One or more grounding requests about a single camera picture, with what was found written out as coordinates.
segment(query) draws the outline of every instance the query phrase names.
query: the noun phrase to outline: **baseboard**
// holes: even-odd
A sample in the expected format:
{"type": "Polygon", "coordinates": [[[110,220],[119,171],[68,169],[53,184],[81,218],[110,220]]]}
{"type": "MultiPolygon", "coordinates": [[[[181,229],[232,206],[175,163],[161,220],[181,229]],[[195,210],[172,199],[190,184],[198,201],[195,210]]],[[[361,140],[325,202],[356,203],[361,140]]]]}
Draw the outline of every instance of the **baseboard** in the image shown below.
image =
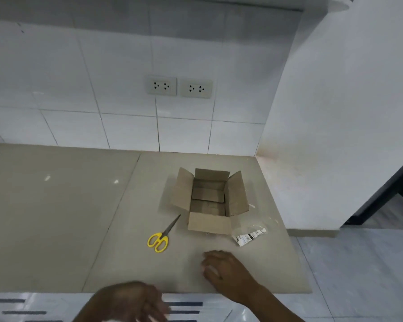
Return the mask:
{"type": "Polygon", "coordinates": [[[293,237],[336,237],[339,230],[324,229],[287,229],[288,235],[293,237]]]}

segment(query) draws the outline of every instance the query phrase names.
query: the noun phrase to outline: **cardboard box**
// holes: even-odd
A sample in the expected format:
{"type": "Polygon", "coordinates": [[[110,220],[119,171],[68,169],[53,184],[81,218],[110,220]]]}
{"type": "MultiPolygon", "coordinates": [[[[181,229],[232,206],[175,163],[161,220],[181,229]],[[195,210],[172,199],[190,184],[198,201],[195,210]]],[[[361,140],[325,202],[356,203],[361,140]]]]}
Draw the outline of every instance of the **cardboard box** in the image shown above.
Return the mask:
{"type": "Polygon", "coordinates": [[[188,229],[231,235],[237,215],[249,211],[242,172],[179,168],[171,203],[189,212],[188,229]]]}

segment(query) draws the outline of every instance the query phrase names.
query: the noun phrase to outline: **wall socket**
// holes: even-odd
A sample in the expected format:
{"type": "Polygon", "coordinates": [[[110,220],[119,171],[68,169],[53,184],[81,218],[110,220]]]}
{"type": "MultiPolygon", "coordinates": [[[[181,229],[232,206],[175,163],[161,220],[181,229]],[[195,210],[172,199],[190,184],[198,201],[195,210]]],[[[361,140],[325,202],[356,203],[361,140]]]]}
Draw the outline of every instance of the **wall socket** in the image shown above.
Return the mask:
{"type": "Polygon", "coordinates": [[[182,97],[210,98],[213,85],[212,80],[180,79],[179,94],[182,97]]]}
{"type": "Polygon", "coordinates": [[[176,96],[176,78],[150,75],[146,77],[146,92],[152,95],[176,96]]]}

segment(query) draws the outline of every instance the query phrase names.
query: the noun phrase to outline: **tiled wall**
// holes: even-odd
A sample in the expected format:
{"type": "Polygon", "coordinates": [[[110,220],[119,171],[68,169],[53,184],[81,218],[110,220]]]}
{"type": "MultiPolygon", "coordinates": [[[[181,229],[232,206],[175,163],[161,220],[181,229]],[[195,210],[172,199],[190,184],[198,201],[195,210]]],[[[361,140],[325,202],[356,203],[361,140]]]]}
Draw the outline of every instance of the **tiled wall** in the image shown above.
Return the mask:
{"type": "Polygon", "coordinates": [[[253,156],[299,20],[194,0],[0,0],[0,142],[253,156]],[[214,90],[155,97],[147,75],[214,90]]]}

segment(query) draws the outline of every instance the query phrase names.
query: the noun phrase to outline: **person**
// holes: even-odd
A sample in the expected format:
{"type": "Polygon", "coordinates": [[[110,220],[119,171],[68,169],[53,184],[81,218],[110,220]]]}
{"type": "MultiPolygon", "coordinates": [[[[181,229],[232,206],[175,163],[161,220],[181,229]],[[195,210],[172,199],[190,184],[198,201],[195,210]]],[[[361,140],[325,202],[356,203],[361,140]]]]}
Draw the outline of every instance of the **person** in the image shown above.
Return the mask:
{"type": "MultiPolygon", "coordinates": [[[[266,287],[251,276],[236,257],[224,251],[204,253],[204,277],[215,289],[236,303],[245,305],[260,322],[303,322],[287,309],[266,287]]],[[[81,309],[73,322],[167,322],[169,308],[161,292],[140,281],[102,288],[81,309]]]]}

